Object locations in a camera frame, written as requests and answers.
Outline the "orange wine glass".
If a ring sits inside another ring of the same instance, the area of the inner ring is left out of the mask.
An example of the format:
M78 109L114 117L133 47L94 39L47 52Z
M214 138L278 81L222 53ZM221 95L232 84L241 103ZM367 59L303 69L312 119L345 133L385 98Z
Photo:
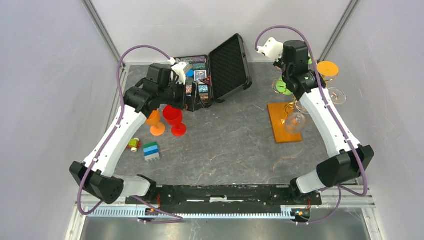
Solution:
M166 131L166 126L161 122L161 114L158 110L154 110L145 122L150 126L150 133L155 136L161 136Z

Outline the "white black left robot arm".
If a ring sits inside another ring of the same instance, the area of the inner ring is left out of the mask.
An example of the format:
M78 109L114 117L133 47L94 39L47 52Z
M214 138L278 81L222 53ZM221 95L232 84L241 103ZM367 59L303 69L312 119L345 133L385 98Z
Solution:
M186 61L174 65L153 63L147 75L123 95L109 129L94 150L82 161L74 161L69 172L86 191L101 202L114 203L122 194L136 195L145 204L153 203L157 190L143 177L114 176L117 163L136 131L161 105L183 110L186 106L187 72L192 65Z

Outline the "red wine glass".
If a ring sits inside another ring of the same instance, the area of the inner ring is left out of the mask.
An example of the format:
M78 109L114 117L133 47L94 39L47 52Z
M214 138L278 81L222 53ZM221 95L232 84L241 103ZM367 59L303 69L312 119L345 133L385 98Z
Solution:
M163 118L171 126L171 133L175 137L182 137L187 127L183 123L183 111L167 105L162 111Z

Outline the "green wine glass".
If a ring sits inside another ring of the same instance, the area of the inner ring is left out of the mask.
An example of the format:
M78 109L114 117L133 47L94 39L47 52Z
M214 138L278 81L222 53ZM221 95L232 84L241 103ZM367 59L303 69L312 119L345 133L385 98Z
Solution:
M299 100L304 93L310 93L317 87L315 72L309 69L312 63L310 54L295 53L274 63L281 69L281 77L276 82L276 90L285 95L294 95Z

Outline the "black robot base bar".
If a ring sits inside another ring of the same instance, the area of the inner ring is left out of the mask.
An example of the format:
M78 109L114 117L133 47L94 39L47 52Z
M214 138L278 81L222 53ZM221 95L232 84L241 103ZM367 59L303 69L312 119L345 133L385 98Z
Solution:
M156 185L142 200L172 214L277 214L282 206L320 206L320 193L288 185Z

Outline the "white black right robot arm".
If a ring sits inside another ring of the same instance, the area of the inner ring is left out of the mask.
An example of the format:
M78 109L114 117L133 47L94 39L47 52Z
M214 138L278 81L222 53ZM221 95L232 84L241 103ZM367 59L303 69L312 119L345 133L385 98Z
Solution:
M342 120L332 101L326 79L336 77L338 67L328 61L313 63L306 42L289 40L285 43L270 38L266 55L282 69L286 88L306 109L315 123L326 146L328 159L318 164L312 172L298 177L289 189L289 199L302 204L309 193L339 186L346 181L362 177L367 183L365 170L374 157L370 145L362 145Z

